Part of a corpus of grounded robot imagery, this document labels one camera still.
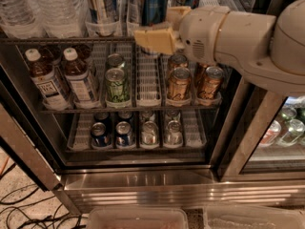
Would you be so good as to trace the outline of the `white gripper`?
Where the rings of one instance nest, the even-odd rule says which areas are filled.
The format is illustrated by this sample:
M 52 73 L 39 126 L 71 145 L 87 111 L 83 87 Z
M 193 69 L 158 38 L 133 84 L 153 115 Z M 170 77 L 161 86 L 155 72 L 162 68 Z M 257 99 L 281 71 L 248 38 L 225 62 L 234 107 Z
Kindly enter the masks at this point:
M 170 7 L 166 21 L 179 30 L 183 53 L 193 62 L 214 65 L 214 48 L 218 31 L 231 10 L 225 6 L 204 6 L 192 10 L 189 6 Z M 137 30 L 133 32 L 138 46 L 154 52 L 176 52 L 176 35 L 172 28 Z

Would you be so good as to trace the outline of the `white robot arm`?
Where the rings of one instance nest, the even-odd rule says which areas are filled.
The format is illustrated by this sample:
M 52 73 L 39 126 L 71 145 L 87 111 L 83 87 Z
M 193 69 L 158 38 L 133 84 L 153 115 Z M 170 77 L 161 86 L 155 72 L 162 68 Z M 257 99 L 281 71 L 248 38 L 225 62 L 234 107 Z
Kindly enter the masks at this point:
M 225 6 L 168 9 L 164 23 L 133 30 L 137 45 L 189 60 L 223 64 L 248 82 L 284 96 L 305 94 L 305 0 L 280 15 Z

